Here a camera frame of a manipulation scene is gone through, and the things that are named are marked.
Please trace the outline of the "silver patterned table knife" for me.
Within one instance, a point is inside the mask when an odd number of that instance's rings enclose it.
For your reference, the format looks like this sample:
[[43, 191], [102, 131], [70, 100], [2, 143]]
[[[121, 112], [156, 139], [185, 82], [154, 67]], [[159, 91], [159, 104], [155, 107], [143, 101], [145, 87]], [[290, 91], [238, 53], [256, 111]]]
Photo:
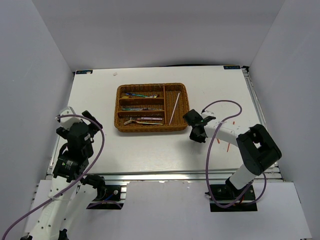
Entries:
[[161, 108], [151, 108], [151, 107], [144, 107], [141, 111], [162, 111]]

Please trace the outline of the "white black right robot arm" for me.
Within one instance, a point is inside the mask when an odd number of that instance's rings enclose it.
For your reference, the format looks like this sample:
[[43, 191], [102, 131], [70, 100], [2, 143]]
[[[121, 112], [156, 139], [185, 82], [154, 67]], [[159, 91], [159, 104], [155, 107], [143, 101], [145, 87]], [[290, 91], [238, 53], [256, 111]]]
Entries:
[[205, 143], [207, 138], [217, 138], [238, 148], [243, 164], [225, 181], [226, 195], [233, 200], [242, 196], [251, 181], [282, 157], [281, 150], [261, 124], [237, 126], [217, 121], [211, 115], [200, 115], [194, 109], [187, 112], [183, 119], [192, 127], [189, 135], [191, 140]]

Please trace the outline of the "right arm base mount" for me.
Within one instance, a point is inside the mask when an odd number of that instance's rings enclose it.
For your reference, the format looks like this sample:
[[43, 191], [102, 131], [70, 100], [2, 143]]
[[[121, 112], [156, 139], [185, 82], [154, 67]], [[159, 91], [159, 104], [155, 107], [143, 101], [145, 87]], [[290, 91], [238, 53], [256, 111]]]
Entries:
[[[227, 189], [224, 184], [211, 184], [210, 189], [215, 200], [221, 205], [227, 205], [231, 203], [238, 196], [238, 194], [234, 194], [231, 190]], [[253, 186], [250, 186], [248, 191], [236, 203], [228, 208], [221, 208], [217, 206], [212, 200], [209, 191], [205, 192], [204, 194], [209, 199], [210, 211], [212, 213], [258, 211], [256, 203], [249, 204], [256, 199], [256, 194]]]

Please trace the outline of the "purple iridescent spoon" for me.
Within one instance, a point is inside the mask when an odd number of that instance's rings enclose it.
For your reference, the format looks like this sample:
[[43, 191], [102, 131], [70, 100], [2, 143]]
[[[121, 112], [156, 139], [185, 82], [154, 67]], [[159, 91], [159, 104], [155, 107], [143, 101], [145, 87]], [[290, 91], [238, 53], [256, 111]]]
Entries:
[[150, 96], [146, 96], [146, 98], [158, 98], [159, 95], [158, 94], [153, 94], [153, 95], [150, 95]]

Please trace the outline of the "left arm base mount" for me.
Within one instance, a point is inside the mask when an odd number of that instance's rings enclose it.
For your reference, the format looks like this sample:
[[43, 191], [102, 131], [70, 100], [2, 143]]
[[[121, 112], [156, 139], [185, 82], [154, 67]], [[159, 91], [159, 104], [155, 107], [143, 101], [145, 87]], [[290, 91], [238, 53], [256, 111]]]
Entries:
[[107, 184], [87, 206], [89, 210], [120, 210], [125, 202], [127, 186]]

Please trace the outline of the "iridescent round bowl spoon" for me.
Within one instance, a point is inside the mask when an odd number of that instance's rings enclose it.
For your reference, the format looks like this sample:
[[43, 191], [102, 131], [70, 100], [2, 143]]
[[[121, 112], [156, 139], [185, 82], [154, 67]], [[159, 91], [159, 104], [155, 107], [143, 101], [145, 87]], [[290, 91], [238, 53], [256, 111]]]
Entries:
[[126, 96], [133, 96], [133, 97], [140, 97], [140, 98], [147, 98], [148, 97], [147, 95], [137, 94], [137, 93], [129, 93], [129, 92], [126, 92], [125, 95]]

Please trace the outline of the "green handled table knife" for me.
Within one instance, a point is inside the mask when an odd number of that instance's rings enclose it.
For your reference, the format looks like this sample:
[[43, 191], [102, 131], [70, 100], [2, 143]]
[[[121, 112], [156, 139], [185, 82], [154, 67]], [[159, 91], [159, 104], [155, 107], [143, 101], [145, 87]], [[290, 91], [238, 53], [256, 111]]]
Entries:
[[146, 111], [145, 108], [141, 108], [141, 107], [122, 107], [121, 110], [122, 111], [127, 111], [127, 112]]

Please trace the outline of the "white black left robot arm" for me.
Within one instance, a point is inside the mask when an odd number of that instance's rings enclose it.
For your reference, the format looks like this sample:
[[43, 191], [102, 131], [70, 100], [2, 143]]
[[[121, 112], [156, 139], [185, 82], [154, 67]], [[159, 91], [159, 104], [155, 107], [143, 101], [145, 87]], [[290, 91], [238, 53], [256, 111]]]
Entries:
[[56, 120], [60, 127], [56, 133], [66, 143], [61, 147], [53, 170], [48, 200], [35, 226], [24, 240], [57, 240], [62, 234], [62, 222], [71, 196], [78, 182], [92, 168], [89, 162], [94, 154], [94, 136], [103, 131], [103, 126], [87, 110], [75, 114], [72, 107], [66, 107]]

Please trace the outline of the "white chopstick short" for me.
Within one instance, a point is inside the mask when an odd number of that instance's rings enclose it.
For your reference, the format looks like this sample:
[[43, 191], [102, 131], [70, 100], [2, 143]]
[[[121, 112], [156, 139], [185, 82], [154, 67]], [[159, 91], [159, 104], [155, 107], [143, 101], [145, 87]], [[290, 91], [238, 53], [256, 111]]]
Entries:
[[176, 108], [177, 108], [177, 105], [178, 105], [178, 102], [179, 102], [180, 95], [181, 95], [181, 93], [178, 92], [176, 100], [175, 100], [175, 104], [174, 104], [174, 107], [173, 107], [173, 110], [172, 110], [172, 114], [171, 114], [171, 117], [170, 117], [169, 125], [171, 125], [171, 123], [173, 121], [174, 114], [175, 114], [175, 111], [176, 111]]

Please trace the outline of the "pink handled fork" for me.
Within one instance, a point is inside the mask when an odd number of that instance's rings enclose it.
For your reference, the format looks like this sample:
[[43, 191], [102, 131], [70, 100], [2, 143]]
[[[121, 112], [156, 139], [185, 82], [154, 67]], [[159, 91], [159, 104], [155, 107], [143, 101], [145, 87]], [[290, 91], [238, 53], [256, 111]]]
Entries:
[[130, 120], [162, 121], [162, 117], [130, 117]]

